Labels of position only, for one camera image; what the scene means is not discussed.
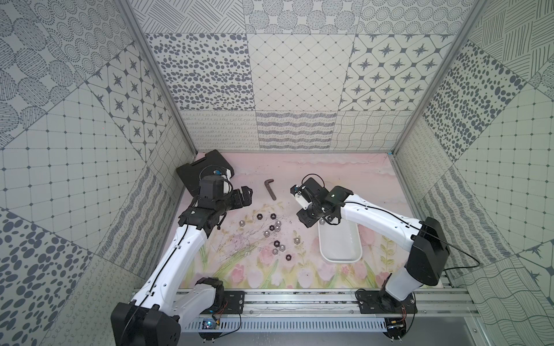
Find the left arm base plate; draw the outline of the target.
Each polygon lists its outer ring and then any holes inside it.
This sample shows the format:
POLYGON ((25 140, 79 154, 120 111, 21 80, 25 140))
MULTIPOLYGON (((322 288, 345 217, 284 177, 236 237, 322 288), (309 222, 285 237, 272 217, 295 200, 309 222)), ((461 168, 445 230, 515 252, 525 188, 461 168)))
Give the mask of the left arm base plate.
POLYGON ((201 315, 242 314, 245 305, 245 291, 225 291, 216 294, 213 306, 201 312, 201 315))

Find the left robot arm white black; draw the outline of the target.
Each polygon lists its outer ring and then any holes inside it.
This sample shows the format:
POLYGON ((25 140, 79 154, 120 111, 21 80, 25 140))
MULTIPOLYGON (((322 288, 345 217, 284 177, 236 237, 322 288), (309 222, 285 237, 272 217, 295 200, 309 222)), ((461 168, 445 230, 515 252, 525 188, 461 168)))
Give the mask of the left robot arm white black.
POLYGON ((180 215, 175 237, 154 272, 130 302, 111 314, 117 345, 177 345, 182 328, 203 311, 216 313, 224 305, 224 285, 202 278, 182 298, 177 291, 195 256, 213 229, 219 229, 231 210, 250 206, 252 190, 235 189, 230 169, 215 167, 199 180, 199 194, 180 215))

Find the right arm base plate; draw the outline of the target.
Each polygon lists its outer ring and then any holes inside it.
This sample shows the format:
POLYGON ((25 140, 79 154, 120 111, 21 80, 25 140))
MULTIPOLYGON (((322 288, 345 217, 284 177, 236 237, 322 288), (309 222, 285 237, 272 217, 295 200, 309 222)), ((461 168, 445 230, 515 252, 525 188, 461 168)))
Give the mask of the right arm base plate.
POLYGON ((411 293, 403 301, 397 301, 385 291, 368 291, 363 288, 355 292, 355 299, 361 314, 416 314, 416 297, 411 293))

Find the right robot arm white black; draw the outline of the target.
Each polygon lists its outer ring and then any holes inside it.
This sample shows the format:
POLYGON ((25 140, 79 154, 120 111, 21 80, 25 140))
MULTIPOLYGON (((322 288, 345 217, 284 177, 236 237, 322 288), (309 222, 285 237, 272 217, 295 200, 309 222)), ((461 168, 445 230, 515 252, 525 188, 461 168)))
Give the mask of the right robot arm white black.
POLYGON ((297 217, 307 228, 321 219, 330 226, 351 221, 385 236, 409 253, 405 265, 391 273, 380 289, 381 304, 397 307, 421 286, 439 283, 450 257, 450 246, 437 220, 401 216, 345 187, 328 190, 313 178, 293 185, 290 193, 301 206, 297 217))

